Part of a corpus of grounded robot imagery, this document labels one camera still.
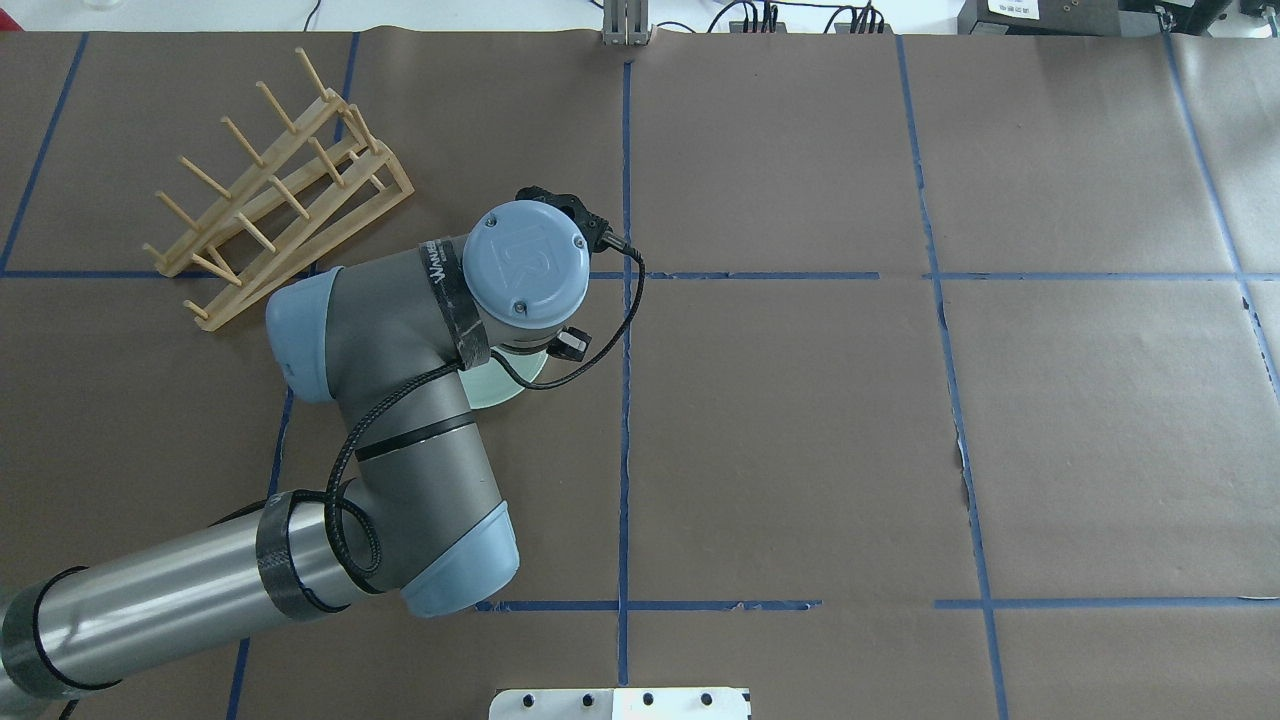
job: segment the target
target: black device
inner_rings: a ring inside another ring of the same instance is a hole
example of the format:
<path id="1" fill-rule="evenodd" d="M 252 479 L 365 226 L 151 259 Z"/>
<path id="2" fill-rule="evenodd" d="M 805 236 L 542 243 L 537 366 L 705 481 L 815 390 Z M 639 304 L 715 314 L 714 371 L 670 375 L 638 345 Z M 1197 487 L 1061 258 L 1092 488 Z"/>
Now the black device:
<path id="1" fill-rule="evenodd" d="M 1204 35 L 1230 4 L 1231 0 L 1194 0 L 1190 5 L 1170 0 L 1120 0 L 1120 10 L 1166 18 L 1169 32 Z"/>
<path id="2" fill-rule="evenodd" d="M 1119 0 L 965 0 L 956 17 L 956 32 L 1119 36 L 1120 3 Z"/>
<path id="3" fill-rule="evenodd" d="M 1276 0 L 1240 0 L 1240 12 L 1251 18 L 1261 18 L 1262 9 L 1270 5 L 1272 9 L 1280 9 L 1280 1 Z"/>

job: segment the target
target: ur logo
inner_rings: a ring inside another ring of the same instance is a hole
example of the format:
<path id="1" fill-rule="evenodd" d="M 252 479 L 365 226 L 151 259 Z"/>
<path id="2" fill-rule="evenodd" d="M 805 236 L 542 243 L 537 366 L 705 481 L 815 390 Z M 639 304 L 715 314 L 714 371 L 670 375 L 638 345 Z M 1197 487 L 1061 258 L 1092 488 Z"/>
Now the ur logo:
<path id="1" fill-rule="evenodd" d="M 502 282 L 507 290 L 518 291 L 557 270 L 550 242 L 538 228 L 527 228 L 512 234 L 502 250 Z"/>

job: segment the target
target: wooden peg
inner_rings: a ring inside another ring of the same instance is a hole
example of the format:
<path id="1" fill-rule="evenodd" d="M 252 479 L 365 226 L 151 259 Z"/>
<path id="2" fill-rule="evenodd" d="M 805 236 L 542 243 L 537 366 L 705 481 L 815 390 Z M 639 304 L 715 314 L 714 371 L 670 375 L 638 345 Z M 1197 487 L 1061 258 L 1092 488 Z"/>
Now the wooden peg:
<path id="1" fill-rule="evenodd" d="M 311 78 L 311 82 L 315 83 L 316 92 L 320 94 L 320 97 L 324 97 L 325 100 L 333 97 L 334 92 L 320 82 L 320 73 L 317 73 L 316 67 L 311 64 L 311 58 L 307 58 L 307 51 L 301 47 L 294 47 L 293 53 L 298 56 L 298 60 L 302 61 L 302 67 L 307 70 L 307 76 Z"/>
<path id="2" fill-rule="evenodd" d="M 306 208 L 303 208 L 301 202 L 298 202 L 298 199 L 297 199 L 297 197 L 293 197 L 293 193 L 292 193 L 292 192 L 289 192 L 289 188 L 284 187 L 284 183 L 283 183 L 283 182 L 280 182 L 280 178 L 278 178 L 278 177 L 275 177 L 275 176 L 271 176 L 271 177 L 269 177 L 269 178 L 268 178 L 268 181 L 270 181 L 270 182 L 271 182 L 271 184 L 274 184 L 274 186 L 275 186 L 275 190 L 278 190 L 278 191 L 280 192 L 280 195 L 283 195 L 283 196 L 284 196 L 284 200 L 285 200 L 285 201 L 287 201 L 287 202 L 288 202 L 289 205 L 292 205 L 292 206 L 293 206 L 293 210 L 294 210 L 294 211 L 296 211 L 297 214 L 302 215 L 302 218 L 303 218 L 303 219 L 306 219 L 306 220 L 310 220 L 310 219 L 311 219 L 311 213 L 307 213 L 307 209 L 306 209 Z"/>
<path id="3" fill-rule="evenodd" d="M 164 202 L 165 208 L 173 210 L 173 214 L 178 215 L 178 219 L 180 219 L 182 222 L 187 223 L 188 228 L 191 228 L 191 229 L 193 229 L 196 232 L 200 232 L 200 223 L 197 223 L 196 220 L 193 220 L 191 218 L 191 215 L 188 215 L 182 208 L 179 208 L 178 204 L 174 202 L 172 197 L 169 197 L 168 195 L 165 195 L 163 190 L 157 190 L 156 191 L 156 197 L 160 199 L 160 202 Z M 156 252 L 156 250 L 154 247 L 151 247 L 151 251 Z"/>
<path id="4" fill-rule="evenodd" d="M 356 124 L 355 115 L 351 114 L 351 105 L 347 105 L 344 110 L 338 113 L 338 122 L 347 127 L 347 132 L 351 133 L 351 137 L 358 140 L 361 145 L 369 145 L 369 138 L 360 131 L 360 126 Z"/>
<path id="5" fill-rule="evenodd" d="M 214 178 L 209 177 L 209 174 L 205 173 L 205 170 L 201 170 L 200 168 L 197 168 L 195 163 L 192 163 L 191 160 L 186 159 L 182 155 L 178 156 L 178 161 L 182 163 L 182 165 L 184 168 L 187 168 L 188 170 L 191 170 L 191 173 L 193 176 L 196 176 L 197 178 L 205 181 L 205 184 L 207 184 L 209 187 L 214 188 L 214 192 L 216 192 L 218 195 L 221 195 L 227 200 L 232 199 L 232 193 L 230 193 L 229 190 L 227 190 L 225 187 L 218 184 L 218 181 L 215 181 Z"/>
<path id="6" fill-rule="evenodd" d="M 334 165 L 333 160 L 329 159 L 329 154 L 325 152 L 324 146 L 320 145 L 320 141 L 316 140 L 315 137 L 308 137 L 307 145 L 310 145 L 311 149 L 316 151 L 316 155 L 320 158 L 320 161 L 324 163 L 324 168 L 329 170 L 329 177 L 333 178 L 334 184 L 337 184 L 338 187 L 347 187 L 347 181 L 342 179 L 342 174 L 338 173 L 337 165 Z"/>
<path id="7" fill-rule="evenodd" d="M 365 143 L 372 149 L 374 155 L 381 155 L 383 151 L 378 146 L 378 140 L 374 138 L 374 133 L 369 132 L 369 124 L 365 123 L 365 117 L 360 114 L 360 108 L 351 105 L 351 117 L 356 120 L 356 126 L 360 127 L 360 133 L 365 136 Z"/>
<path id="8" fill-rule="evenodd" d="M 298 127 L 293 124 L 293 118 L 291 118 L 289 114 L 284 111 L 284 108 L 280 106 L 280 101 L 271 95 L 271 88 L 266 87 L 266 83 L 262 81 L 257 81 L 257 88 L 262 91 L 264 96 L 266 96 L 266 101 L 271 104 L 271 109 L 274 109 L 275 114 L 280 117 L 280 122 L 284 123 L 284 127 L 287 127 L 291 133 L 296 135 L 298 132 Z"/>
<path id="9" fill-rule="evenodd" d="M 275 252 L 275 245 L 273 245 L 270 240 L 266 240 L 262 231 L 257 229 L 257 225 L 250 222 L 250 219 L 244 217 L 244 213 L 236 213 L 236 219 L 239 220 L 241 227 L 243 227 L 248 234 L 253 236 L 253 240 L 256 240 L 264 250 Z"/>
<path id="10" fill-rule="evenodd" d="M 255 165 L 259 168 L 266 167 L 266 161 L 257 154 L 257 150 L 253 150 L 253 146 L 248 143 L 248 138 L 244 137 L 244 133 L 236 127 L 236 123 L 233 123 L 230 118 L 224 115 L 220 122 L 227 126 L 227 129 L 232 131 L 232 136 L 236 137 L 236 142 L 239 142 L 241 147 L 244 149 L 244 152 L 248 152 L 248 156 L 253 159 Z"/>
<path id="11" fill-rule="evenodd" d="M 191 310 L 192 313 L 195 313 L 196 316 L 200 318 L 201 320 L 207 320 L 209 319 L 209 313 L 206 313 L 204 307 L 201 307 L 200 305 L 196 305 L 195 302 L 192 302 L 189 300 L 183 300 L 182 301 L 182 306 L 186 307 L 187 310 Z"/>
<path id="12" fill-rule="evenodd" d="M 221 254 L 221 252 L 219 252 L 219 251 L 218 251 L 218 249 L 216 249 L 216 247 L 214 247 L 214 246 L 211 246 L 211 245 L 209 246 L 209 256 L 214 259 L 214 263 L 218 263 L 218 266 L 219 266 L 219 268 L 221 268 L 221 269 L 227 270 L 228 273 L 230 273 L 230 274 L 233 274 L 233 275 L 236 274 L 236 273 L 234 273 L 234 272 L 232 270 L 232 266 L 230 266 L 230 265 L 229 265 L 229 264 L 227 263 L 227 260 L 225 260 L 225 259 L 223 258 L 223 254 Z"/>
<path id="13" fill-rule="evenodd" d="M 210 263 L 209 260 L 205 260 L 200 255 L 196 255 L 195 252 L 191 254 L 191 261 L 209 270 L 210 273 L 214 273 L 215 275 L 223 278 L 224 281 L 232 283 L 236 287 L 241 287 L 242 284 L 244 284 L 243 282 L 241 282 L 239 278 L 236 277 L 236 273 L 224 270 L 220 266 Z"/>

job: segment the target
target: robotic arm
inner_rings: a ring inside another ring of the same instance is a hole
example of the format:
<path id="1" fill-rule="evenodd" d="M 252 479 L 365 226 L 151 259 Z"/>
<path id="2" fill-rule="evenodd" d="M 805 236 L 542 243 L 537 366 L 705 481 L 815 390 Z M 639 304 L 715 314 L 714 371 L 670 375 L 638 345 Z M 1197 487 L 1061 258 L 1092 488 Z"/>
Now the robotic arm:
<path id="1" fill-rule="evenodd" d="M 275 495 L 0 601 L 0 720 L 374 593 L 399 588 L 411 612 L 433 618 L 506 585 L 520 564 L 515 532 L 457 370 L 493 347 L 582 360 L 590 338 L 564 323 L 586 296 L 590 254 L 607 247 L 640 261 L 576 197 L 532 187 L 466 237 L 278 291 L 266 324 L 289 387 L 337 401 L 351 429 L 329 488 Z M 608 352 L 639 296 L 570 378 Z M 342 486 L 351 456 L 361 477 Z"/>

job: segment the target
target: electrical cable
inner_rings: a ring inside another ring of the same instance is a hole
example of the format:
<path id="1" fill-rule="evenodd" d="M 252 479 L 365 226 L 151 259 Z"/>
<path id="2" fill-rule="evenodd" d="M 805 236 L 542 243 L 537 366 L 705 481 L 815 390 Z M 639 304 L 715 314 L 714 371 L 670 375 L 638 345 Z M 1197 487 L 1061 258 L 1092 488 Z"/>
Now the electrical cable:
<path id="1" fill-rule="evenodd" d="M 663 22 L 660 22 L 660 23 L 658 23 L 658 24 L 655 24 L 653 27 L 666 27 L 666 26 L 682 27 L 682 28 L 687 29 L 689 32 L 692 32 L 695 35 L 698 33 L 696 29 L 686 26 L 685 23 L 677 23 L 676 20 L 663 20 Z"/>
<path id="2" fill-rule="evenodd" d="M 302 32 L 306 32 L 307 28 L 311 26 L 311 18 L 314 18 L 316 15 L 316 12 L 320 9 L 320 3 L 324 3 L 324 0 L 316 0 L 315 6 L 311 8 L 310 13 L 307 13 L 307 20 L 302 23 Z"/>
<path id="3" fill-rule="evenodd" d="M 732 8 L 735 5 L 745 5 L 746 8 L 750 8 L 751 9 L 750 18 L 754 18 L 754 20 L 759 20 L 759 14 L 758 14 L 759 9 L 755 6 L 755 3 L 751 3 L 750 0 L 733 0 L 728 5 L 724 5 L 723 8 L 721 8 L 721 12 L 716 13 L 716 17 L 712 18 L 712 24 L 707 26 L 707 32 L 712 32 L 713 29 L 716 29 L 716 23 L 718 23 L 719 19 L 724 17 L 724 13 L 727 13 L 730 10 L 730 8 Z M 746 8 L 742 9 L 742 29 L 744 31 L 746 29 L 746 24 L 749 22 L 748 20 L 749 15 L 746 13 Z"/>
<path id="4" fill-rule="evenodd" d="M 845 5 L 833 5 L 831 3 L 792 3 L 791 0 L 772 0 L 774 5 L 791 5 L 792 8 L 822 8 L 827 10 L 836 10 L 844 8 Z"/>
<path id="5" fill-rule="evenodd" d="M 506 357 L 503 357 L 497 350 L 492 351 L 490 357 L 493 357 L 494 360 L 498 361 L 499 365 L 502 365 L 502 369 L 507 372 L 512 382 L 515 382 L 516 384 L 518 384 L 525 389 L 554 389 L 562 387 L 564 384 L 568 384 L 573 379 L 579 378 L 582 373 L 590 370 L 593 365 L 595 365 L 596 363 L 600 361 L 602 357 L 608 355 L 609 351 L 613 350 L 613 346 L 617 345 L 620 340 L 622 340 L 622 334 L 626 333 L 627 328 L 631 327 L 631 320 L 635 319 L 636 311 L 640 310 L 640 297 L 644 295 L 645 269 L 644 269 L 644 258 L 640 256 L 640 252 L 635 247 L 631 247 L 628 245 L 626 250 L 620 250 L 618 252 L 622 252 L 627 258 L 631 258 L 632 260 L 636 261 L 636 270 L 639 272 L 640 279 L 636 281 L 636 293 L 635 297 L 631 299 L 631 307 L 627 309 L 627 316 L 622 319 L 622 324 L 618 325 L 618 331 L 613 333 L 613 337 L 609 338 L 609 342 L 604 343 L 604 347 L 602 347 L 600 351 L 595 354 L 595 356 L 584 363 L 581 368 L 573 370 L 572 373 L 564 375 L 563 378 L 559 378 L 557 380 L 550 380 L 547 383 L 535 383 L 526 380 L 520 375 L 520 373 L 516 372 L 515 368 L 511 366 L 511 363 Z"/>
<path id="6" fill-rule="evenodd" d="M 831 14 L 831 19 L 827 20 L 827 27 L 822 28 L 823 35 L 831 32 L 831 26 L 836 24 L 836 18 L 838 18 L 840 13 L 844 13 L 845 10 L 849 10 L 849 14 L 851 15 L 849 19 L 849 27 L 852 28 L 858 24 L 858 8 L 854 8 L 852 5 L 841 5 L 835 13 Z"/>
<path id="7" fill-rule="evenodd" d="M 351 432 L 347 433 L 347 439 L 343 441 L 342 448 L 338 450 L 338 457 L 333 461 L 333 469 L 329 471 L 329 482 L 325 484 L 324 489 L 324 529 L 325 537 L 329 538 L 329 547 L 333 550 L 334 557 L 338 564 L 342 565 L 343 570 L 351 577 L 357 585 L 365 592 L 378 592 L 369 587 L 364 580 L 372 577 L 378 571 L 378 568 L 383 561 L 381 546 L 378 542 L 378 533 L 374 530 L 372 523 L 361 523 L 361 529 L 365 530 L 365 536 L 369 539 L 369 565 L 362 566 L 356 562 L 351 556 L 351 547 L 347 544 L 347 533 L 342 527 L 342 514 L 343 510 L 343 491 L 346 486 L 342 483 L 342 475 L 347 471 L 347 464 L 351 462 L 351 457 L 356 454 L 356 445 L 360 443 L 360 438 L 365 434 L 365 430 L 370 428 L 384 413 L 392 409 L 397 402 L 408 397 L 415 389 L 438 380 L 456 370 L 462 369 L 461 360 L 453 360 L 440 365 L 434 370 L 428 370 L 420 375 L 415 375 L 394 392 L 387 397 L 378 401 L 369 409 L 367 413 L 360 420 L 352 425 Z"/>

